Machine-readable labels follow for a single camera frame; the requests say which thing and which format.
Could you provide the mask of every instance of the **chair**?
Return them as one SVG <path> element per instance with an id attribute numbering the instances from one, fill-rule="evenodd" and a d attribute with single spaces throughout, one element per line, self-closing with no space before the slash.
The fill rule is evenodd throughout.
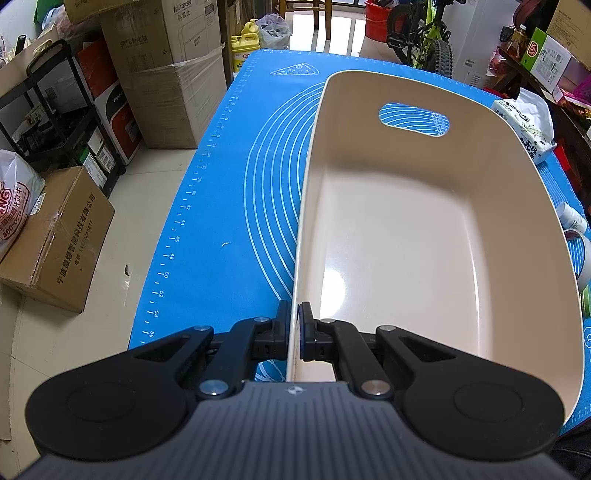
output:
<path id="1" fill-rule="evenodd" d="M 314 12 L 314 30 L 318 30 L 319 26 L 319 12 L 324 12 L 324 21 L 326 24 L 326 40 L 330 40 L 330 29 L 332 27 L 332 0 L 311 0 L 311 1 L 300 1 L 295 0 L 298 4 L 310 4 L 311 7 L 294 7 L 294 0 L 279 0 L 279 15 L 285 18 L 286 12 L 300 12 L 309 11 Z"/>

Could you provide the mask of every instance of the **white plastic basket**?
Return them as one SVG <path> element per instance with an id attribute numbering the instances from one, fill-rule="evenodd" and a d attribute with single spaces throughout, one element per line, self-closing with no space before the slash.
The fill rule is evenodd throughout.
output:
<path id="1" fill-rule="evenodd" d="M 445 115 L 433 137 L 385 125 L 399 102 Z M 374 332 L 392 324 L 533 374 L 569 418 L 583 381 L 582 317 L 562 228 L 514 131 L 488 108 L 380 73 L 332 75 L 316 115 L 300 210 L 297 305 Z"/>

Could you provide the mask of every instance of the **basket handle hole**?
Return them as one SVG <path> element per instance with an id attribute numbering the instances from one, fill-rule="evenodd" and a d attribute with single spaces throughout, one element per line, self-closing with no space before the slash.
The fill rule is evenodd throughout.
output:
<path id="1" fill-rule="evenodd" d="M 386 103 L 379 110 L 379 119 L 389 127 L 405 128 L 432 137 L 445 135 L 449 130 L 449 119 L 445 115 L 404 103 Z"/>

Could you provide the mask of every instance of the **tape roll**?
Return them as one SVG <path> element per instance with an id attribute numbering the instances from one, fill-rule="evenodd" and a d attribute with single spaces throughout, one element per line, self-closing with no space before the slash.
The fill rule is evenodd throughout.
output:
<path id="1" fill-rule="evenodd" d="M 577 278 L 579 293 L 582 293 L 591 281 L 591 241 L 589 241 L 586 236 L 581 235 L 580 232 L 572 228 L 564 231 L 564 237 L 567 242 L 577 238 L 580 238 L 583 242 L 583 266 L 579 273 L 574 273 L 574 276 Z"/>

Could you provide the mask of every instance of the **tiled floor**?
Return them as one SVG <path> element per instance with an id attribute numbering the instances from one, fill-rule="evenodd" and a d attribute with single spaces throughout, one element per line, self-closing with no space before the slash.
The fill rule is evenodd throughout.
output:
<path id="1" fill-rule="evenodd" d="M 388 58 L 364 40 L 362 14 L 334 12 L 332 40 L 324 19 L 298 13 L 291 48 Z M 12 440 L 0 442 L 0 473 L 15 476 L 37 456 L 24 421 L 24 406 L 46 378 L 127 348 L 135 309 L 161 229 L 194 151 L 142 149 L 111 195 L 115 217 L 106 237 L 83 314 L 73 315 L 23 299 L 12 344 L 10 412 Z"/>

